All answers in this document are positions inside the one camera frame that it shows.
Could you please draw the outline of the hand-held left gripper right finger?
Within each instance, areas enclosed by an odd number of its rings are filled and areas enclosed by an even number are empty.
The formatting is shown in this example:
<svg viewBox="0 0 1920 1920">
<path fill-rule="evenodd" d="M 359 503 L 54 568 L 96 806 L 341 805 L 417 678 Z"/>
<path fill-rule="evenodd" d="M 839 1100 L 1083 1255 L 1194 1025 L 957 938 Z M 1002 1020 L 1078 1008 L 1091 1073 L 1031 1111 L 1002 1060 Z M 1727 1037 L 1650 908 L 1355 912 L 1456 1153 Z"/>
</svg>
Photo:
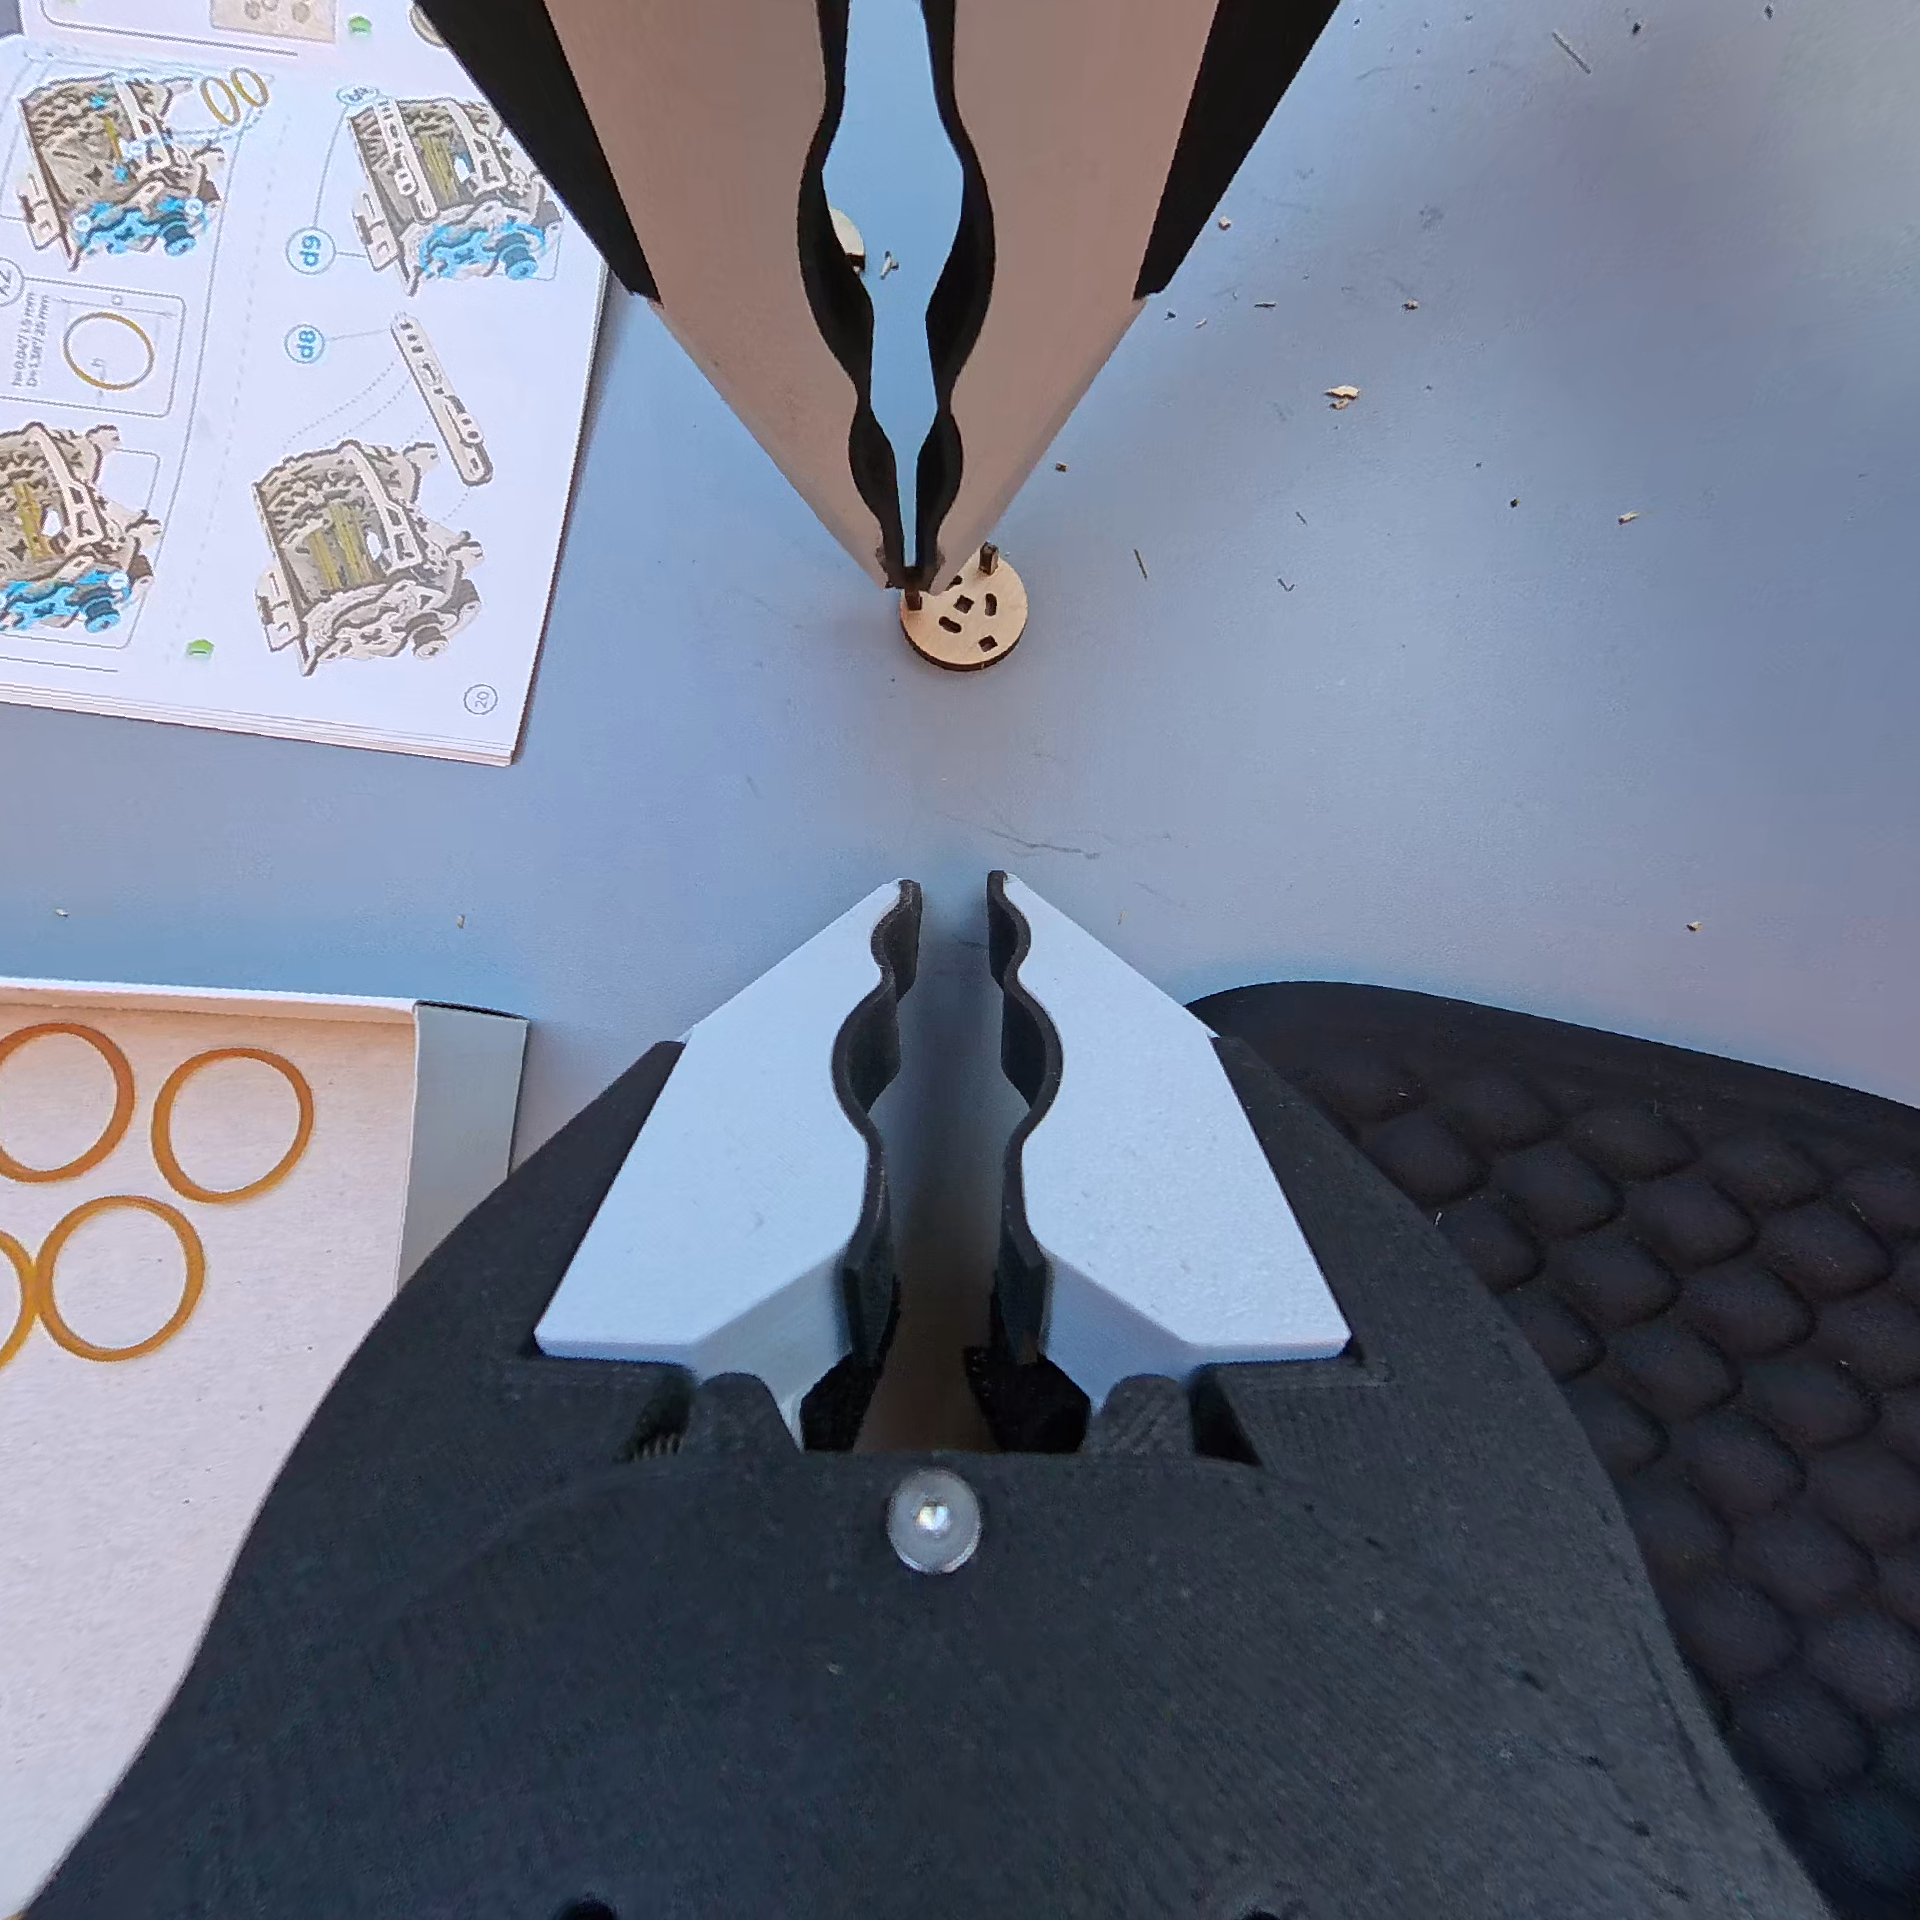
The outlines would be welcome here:
<svg viewBox="0 0 1920 1920">
<path fill-rule="evenodd" d="M 1018 877 L 987 880 L 1002 1162 L 990 1356 L 1098 1406 L 1131 1376 L 1329 1359 L 1350 1327 L 1216 1032 Z"/>
</svg>

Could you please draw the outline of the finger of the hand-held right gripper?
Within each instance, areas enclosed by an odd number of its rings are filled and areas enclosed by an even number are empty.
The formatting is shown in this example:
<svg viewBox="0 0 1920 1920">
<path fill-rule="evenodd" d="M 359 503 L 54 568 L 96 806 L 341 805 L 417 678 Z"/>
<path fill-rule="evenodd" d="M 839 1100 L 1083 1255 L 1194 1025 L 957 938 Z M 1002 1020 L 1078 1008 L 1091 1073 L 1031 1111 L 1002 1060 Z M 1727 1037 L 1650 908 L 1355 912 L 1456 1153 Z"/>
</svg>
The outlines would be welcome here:
<svg viewBox="0 0 1920 1920">
<path fill-rule="evenodd" d="M 546 10 L 663 321 L 853 559 L 899 588 L 896 454 L 873 413 L 873 301 L 824 193 L 847 4 Z"/>
<path fill-rule="evenodd" d="M 1214 2 L 925 4 L 961 216 L 935 296 L 919 545 L 992 533 L 1131 327 Z"/>
</svg>

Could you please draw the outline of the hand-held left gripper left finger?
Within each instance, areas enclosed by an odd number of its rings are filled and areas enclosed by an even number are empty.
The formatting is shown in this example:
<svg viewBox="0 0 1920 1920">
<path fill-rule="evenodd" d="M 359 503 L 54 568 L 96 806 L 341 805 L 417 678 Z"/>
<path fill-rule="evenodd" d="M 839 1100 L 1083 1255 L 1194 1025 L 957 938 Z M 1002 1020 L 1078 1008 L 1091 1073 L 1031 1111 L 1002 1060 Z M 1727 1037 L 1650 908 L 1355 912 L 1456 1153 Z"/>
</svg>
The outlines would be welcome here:
<svg viewBox="0 0 1920 1920">
<path fill-rule="evenodd" d="M 897 1319 L 873 1102 L 919 938 L 919 884 L 881 884 L 685 1032 L 542 1353 L 754 1376 L 795 1434 L 859 1432 Z"/>
</svg>

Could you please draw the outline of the group of tan rubber bands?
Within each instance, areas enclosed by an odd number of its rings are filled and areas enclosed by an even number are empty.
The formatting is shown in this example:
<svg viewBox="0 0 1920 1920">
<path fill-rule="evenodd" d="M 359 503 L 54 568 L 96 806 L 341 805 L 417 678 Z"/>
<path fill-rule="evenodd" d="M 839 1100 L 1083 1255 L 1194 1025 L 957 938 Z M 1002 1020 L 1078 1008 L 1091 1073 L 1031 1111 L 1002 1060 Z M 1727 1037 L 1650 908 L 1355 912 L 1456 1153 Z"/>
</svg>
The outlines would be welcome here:
<svg viewBox="0 0 1920 1920">
<path fill-rule="evenodd" d="M 136 1112 L 136 1073 L 125 1049 L 104 1036 L 103 1029 L 82 1021 L 37 1021 L 6 1030 L 1 1041 L 1 1060 L 8 1062 L 18 1050 L 40 1039 L 77 1039 L 87 1045 L 107 1068 L 111 1076 L 111 1109 L 88 1145 L 75 1157 L 54 1165 L 33 1165 L 10 1152 L 1 1157 L 3 1181 L 8 1183 L 69 1183 L 77 1176 L 107 1162 L 118 1145 L 125 1140 L 131 1118 Z M 176 1149 L 176 1109 L 185 1088 L 206 1069 L 216 1064 L 259 1064 L 283 1080 L 294 1100 L 294 1130 L 289 1142 L 254 1180 L 226 1188 L 207 1186 L 192 1176 Z M 198 1207 L 237 1207 L 251 1202 L 275 1186 L 281 1186 L 304 1160 L 317 1125 L 317 1102 L 304 1072 L 285 1055 L 264 1046 L 210 1046 L 200 1054 L 186 1055 L 159 1082 L 150 1103 L 150 1162 L 166 1183 L 166 1188 L 185 1202 Z M 62 1253 L 96 1215 L 111 1212 L 131 1212 L 152 1215 L 176 1238 L 179 1255 L 179 1288 L 171 1314 L 145 1336 L 110 1345 L 87 1338 L 73 1329 L 64 1319 L 56 1300 L 56 1269 Z M 31 1332 L 46 1332 L 64 1353 L 88 1361 L 125 1361 L 141 1359 L 162 1350 L 189 1324 L 200 1303 L 207 1279 L 207 1249 L 198 1228 L 174 1202 L 162 1202 L 144 1193 L 97 1193 L 82 1204 L 69 1208 L 51 1229 L 42 1237 L 39 1247 L 26 1247 L 18 1237 L 1 1234 L 3 1265 L 10 1270 L 16 1286 L 16 1309 L 3 1329 L 1 1361 L 10 1364 Z"/>
</svg>

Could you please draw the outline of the black textured wrist rest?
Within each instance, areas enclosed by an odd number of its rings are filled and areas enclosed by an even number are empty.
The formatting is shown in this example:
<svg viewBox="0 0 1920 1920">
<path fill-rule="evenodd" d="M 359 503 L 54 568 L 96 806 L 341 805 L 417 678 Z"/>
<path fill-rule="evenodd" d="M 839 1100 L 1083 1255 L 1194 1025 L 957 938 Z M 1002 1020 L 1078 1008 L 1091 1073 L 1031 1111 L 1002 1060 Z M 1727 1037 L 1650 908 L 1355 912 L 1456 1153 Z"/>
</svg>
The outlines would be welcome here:
<svg viewBox="0 0 1920 1920">
<path fill-rule="evenodd" d="M 1191 1010 L 1304 1093 L 1541 1356 L 1831 1908 L 1914 1916 L 1914 1105 L 1352 983 Z"/>
</svg>

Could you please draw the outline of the white cardboard tray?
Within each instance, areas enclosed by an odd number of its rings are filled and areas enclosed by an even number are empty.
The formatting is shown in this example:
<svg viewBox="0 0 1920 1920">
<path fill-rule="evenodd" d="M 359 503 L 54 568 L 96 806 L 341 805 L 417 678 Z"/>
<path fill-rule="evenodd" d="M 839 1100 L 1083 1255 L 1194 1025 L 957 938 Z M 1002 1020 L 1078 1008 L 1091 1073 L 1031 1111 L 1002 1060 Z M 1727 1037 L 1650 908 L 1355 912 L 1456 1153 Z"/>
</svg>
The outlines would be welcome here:
<svg viewBox="0 0 1920 1920">
<path fill-rule="evenodd" d="M 39 1247 L 97 1193 L 174 1202 L 207 1279 L 177 1336 L 88 1361 L 46 1332 L 1 1361 L 1 1895 L 21 1913 L 117 1785 L 176 1690 L 281 1461 L 344 1359 L 424 1255 L 505 1180 L 525 1021 L 424 999 L 162 990 L 6 977 L 1 1032 L 103 1029 L 136 1109 L 117 1153 L 69 1183 L 8 1183 L 1 1234 Z M 150 1160 L 152 1096 L 186 1055 L 272 1049 L 310 1082 L 299 1168 L 237 1207 L 176 1197 Z M 104 1062 L 40 1039 L 1 1069 L 1 1146 L 33 1165 L 82 1152 L 111 1109 Z M 297 1103 L 275 1072 L 200 1072 L 176 1109 L 186 1173 L 262 1173 Z M 179 1255 L 152 1215 L 96 1215 L 65 1244 L 56 1300 L 123 1345 L 176 1308 Z"/>
</svg>

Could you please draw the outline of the printed instruction booklet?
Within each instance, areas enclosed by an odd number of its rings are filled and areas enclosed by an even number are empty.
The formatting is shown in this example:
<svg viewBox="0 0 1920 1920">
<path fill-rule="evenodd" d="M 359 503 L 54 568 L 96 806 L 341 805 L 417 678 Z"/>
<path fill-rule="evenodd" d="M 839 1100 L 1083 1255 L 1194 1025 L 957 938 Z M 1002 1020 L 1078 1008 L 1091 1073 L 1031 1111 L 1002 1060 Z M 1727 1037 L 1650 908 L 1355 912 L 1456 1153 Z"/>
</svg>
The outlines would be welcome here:
<svg viewBox="0 0 1920 1920">
<path fill-rule="evenodd" d="M 506 762 L 605 268 L 415 4 L 21 4 L 3 698 Z"/>
</svg>

